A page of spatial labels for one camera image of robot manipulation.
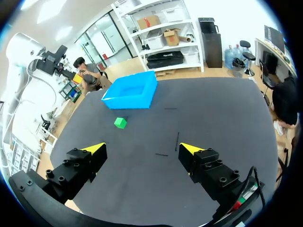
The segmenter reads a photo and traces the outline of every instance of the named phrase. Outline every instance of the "black tabletop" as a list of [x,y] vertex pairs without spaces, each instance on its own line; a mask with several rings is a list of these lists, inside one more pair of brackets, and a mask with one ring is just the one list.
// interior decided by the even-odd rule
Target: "black tabletop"
[[[212,219],[219,204],[194,184],[178,160],[179,142],[213,148],[243,181],[258,169],[268,200],[277,175],[272,118],[257,85],[248,79],[199,78],[159,81],[150,109],[110,110],[104,90],[82,101],[51,154],[54,167],[70,149],[107,144],[108,159],[74,202],[86,215],[134,225],[196,227]],[[126,117],[125,129],[115,125]],[[261,209],[258,199],[253,214]]]

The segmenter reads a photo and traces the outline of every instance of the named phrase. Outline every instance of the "screw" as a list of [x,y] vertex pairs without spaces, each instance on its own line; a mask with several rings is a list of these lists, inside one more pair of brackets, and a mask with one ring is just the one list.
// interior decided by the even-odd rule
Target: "screw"
[[227,182],[226,177],[221,177],[219,182],[221,183],[221,185],[225,185],[225,183]]
[[52,170],[48,169],[48,170],[46,171],[46,175],[47,175],[49,178],[53,178],[53,172],[52,172]]
[[234,170],[233,174],[236,175],[236,176],[238,176],[239,175],[239,171],[238,170]]
[[206,164],[205,164],[205,167],[206,167],[206,168],[210,168],[210,167],[212,167],[212,164],[206,163]]
[[58,181],[62,185],[64,185],[67,182],[64,176],[59,176],[58,177]]
[[67,160],[67,159],[63,160],[63,165],[64,165],[64,166],[66,166],[67,163],[68,163],[68,160]]

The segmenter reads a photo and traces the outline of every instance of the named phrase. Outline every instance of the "ceiling light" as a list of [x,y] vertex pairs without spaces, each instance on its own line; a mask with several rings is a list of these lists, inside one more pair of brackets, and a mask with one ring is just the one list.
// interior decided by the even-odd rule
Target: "ceiling light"
[[71,29],[72,29],[72,26],[62,28],[56,36],[56,41],[68,36],[68,34],[71,32]]
[[48,20],[49,18],[55,17],[59,14],[66,0],[49,0],[43,4],[41,7],[41,11],[39,13],[39,17],[37,20],[37,24]]
[[21,10],[25,10],[34,5],[38,0],[25,0],[22,4]]

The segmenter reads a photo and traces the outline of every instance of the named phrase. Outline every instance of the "white shelving unit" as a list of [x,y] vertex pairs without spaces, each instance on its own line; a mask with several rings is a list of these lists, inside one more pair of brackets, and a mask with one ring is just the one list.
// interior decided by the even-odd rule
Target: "white shelving unit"
[[9,163],[10,174],[13,175],[21,170],[28,172],[30,169],[37,170],[39,153],[28,149],[21,141],[13,137],[13,150],[6,154]]
[[[200,42],[200,38],[199,38],[199,31],[197,29],[196,23],[195,21],[190,18],[190,14],[187,10],[186,7],[186,3],[183,0],[140,0],[141,4],[133,7],[132,9],[128,8],[125,11],[121,12],[121,9],[119,9],[119,7],[116,7],[115,4],[112,4],[111,7],[113,8],[114,12],[116,13],[119,21],[122,24],[122,27],[124,28],[126,34],[128,35],[128,38],[130,39],[134,50],[136,51],[139,60],[144,68],[145,71],[163,71],[163,70],[172,70],[172,69],[183,69],[183,68],[193,68],[193,67],[200,67],[201,68],[201,72],[204,72],[204,66],[203,66],[203,55],[202,55],[202,47],[201,47],[201,42]],[[135,33],[130,33],[129,30],[127,29],[126,24],[124,23],[123,17],[126,15],[130,15],[134,21],[135,24],[136,21],[141,17],[144,16],[150,16],[152,14],[155,15],[160,15],[162,12],[161,10],[163,9],[169,9],[172,6],[170,6],[170,4],[176,5],[176,4],[180,4],[184,7],[184,10],[186,10],[186,13],[188,15],[188,18],[184,19],[184,20],[180,20],[180,21],[174,21],[174,22],[167,22],[165,21],[165,19],[163,19],[164,17],[159,17],[161,24],[156,25],[156,26],[152,26],[149,27],[147,29],[143,29],[143,30],[138,30]],[[180,42],[178,46],[164,46],[161,49],[156,49],[156,50],[141,50],[141,47],[138,47],[137,44],[135,43],[135,39],[137,38],[137,36],[140,36],[141,40],[144,40],[146,35],[148,34],[149,31],[155,30],[155,29],[162,29],[165,30],[165,28],[170,27],[172,28],[173,26],[178,27],[178,26],[187,26],[190,27],[190,29],[192,30],[192,33],[195,37],[194,42],[191,43],[186,43],[186,42]],[[147,60],[146,60],[146,56],[148,56],[149,54],[156,54],[158,52],[164,52],[164,51],[170,51],[170,50],[180,50],[183,47],[189,47],[189,46],[196,46],[199,52],[199,59],[200,59],[200,63],[195,63],[195,64],[190,64],[190,63],[182,63],[182,64],[178,64],[178,65],[172,65],[172,66],[167,66],[167,67],[161,67],[161,68],[155,68],[155,69],[149,69],[147,67]]]

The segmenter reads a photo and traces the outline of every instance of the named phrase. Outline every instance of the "trash can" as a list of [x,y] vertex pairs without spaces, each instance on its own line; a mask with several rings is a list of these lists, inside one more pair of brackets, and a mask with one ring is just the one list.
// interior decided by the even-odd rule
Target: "trash can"
[[232,61],[232,74],[234,77],[242,78],[245,69],[244,61],[239,58],[234,58]]

